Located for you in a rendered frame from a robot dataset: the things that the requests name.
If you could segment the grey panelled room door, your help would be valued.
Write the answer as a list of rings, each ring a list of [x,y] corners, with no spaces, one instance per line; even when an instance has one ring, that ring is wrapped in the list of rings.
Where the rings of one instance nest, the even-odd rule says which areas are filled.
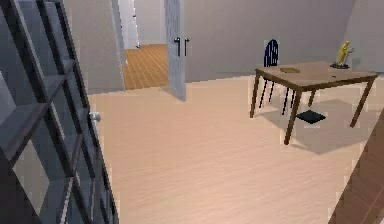
[[[184,0],[164,0],[164,7],[169,87],[176,98],[185,101]],[[180,57],[173,41],[177,37],[181,39]]]

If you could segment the black slatted chair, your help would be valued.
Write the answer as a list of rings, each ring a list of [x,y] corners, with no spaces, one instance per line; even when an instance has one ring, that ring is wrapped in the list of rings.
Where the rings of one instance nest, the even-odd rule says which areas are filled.
[[[266,44],[266,47],[265,47],[263,66],[264,67],[274,67],[274,66],[278,65],[278,62],[279,62],[279,44],[278,44],[278,41],[276,39],[271,39]],[[267,88],[267,84],[268,84],[269,81],[271,81],[271,80],[269,80],[267,78],[263,78],[263,79],[264,79],[264,86],[263,86],[262,96],[261,96],[261,99],[260,99],[260,102],[259,102],[259,108],[261,108],[261,105],[263,103],[265,91],[266,91],[266,88]],[[274,85],[275,85],[275,82],[272,81],[268,102],[271,101],[273,90],[274,90]],[[284,101],[284,104],[283,104],[282,115],[285,114],[285,109],[286,109],[287,99],[288,99],[287,98],[288,97],[288,93],[289,93],[289,88],[287,87],[285,101]],[[294,97],[295,97],[295,91],[292,92],[291,108],[293,106]]]

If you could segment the black floor cushion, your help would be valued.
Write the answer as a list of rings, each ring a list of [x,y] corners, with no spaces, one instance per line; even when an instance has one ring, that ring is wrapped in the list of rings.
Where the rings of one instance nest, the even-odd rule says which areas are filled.
[[[317,123],[325,119],[325,116],[312,110],[307,110],[297,115],[297,118],[309,124]]]

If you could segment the brown wooden table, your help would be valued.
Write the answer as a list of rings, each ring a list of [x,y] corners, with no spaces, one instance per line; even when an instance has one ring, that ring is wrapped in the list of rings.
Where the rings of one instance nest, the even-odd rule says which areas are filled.
[[[284,73],[280,71],[280,68],[296,68],[300,70],[300,73]],[[366,82],[367,85],[350,123],[350,126],[354,127],[378,74],[367,71],[353,71],[351,68],[336,69],[332,68],[328,62],[307,62],[274,67],[257,67],[255,69],[255,81],[250,108],[251,118],[253,118],[255,114],[258,87],[261,77],[267,78],[295,91],[294,103],[284,139],[284,144],[288,145],[302,94],[304,92],[311,93],[308,102],[308,105],[311,106],[314,95],[318,90]]]

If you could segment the grey shelf unit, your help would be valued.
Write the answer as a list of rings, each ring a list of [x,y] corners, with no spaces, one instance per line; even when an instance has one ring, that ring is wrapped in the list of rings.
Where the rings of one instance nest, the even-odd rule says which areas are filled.
[[[0,0],[0,224],[120,224],[63,0]]]

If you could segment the gold statuette on black base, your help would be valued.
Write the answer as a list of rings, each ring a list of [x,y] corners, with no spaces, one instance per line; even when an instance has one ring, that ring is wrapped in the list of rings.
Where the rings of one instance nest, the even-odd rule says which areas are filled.
[[[349,65],[347,64],[348,57],[351,53],[354,52],[354,49],[350,48],[349,45],[350,45],[350,41],[346,40],[344,42],[344,44],[341,46],[341,49],[339,51],[338,60],[331,64],[332,68],[336,68],[336,69],[348,69],[349,68]]]

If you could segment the brown wooden cabinet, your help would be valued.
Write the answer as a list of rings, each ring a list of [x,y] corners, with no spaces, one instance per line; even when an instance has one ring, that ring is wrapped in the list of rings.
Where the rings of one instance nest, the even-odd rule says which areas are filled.
[[[383,221],[384,109],[328,224],[382,224]]]

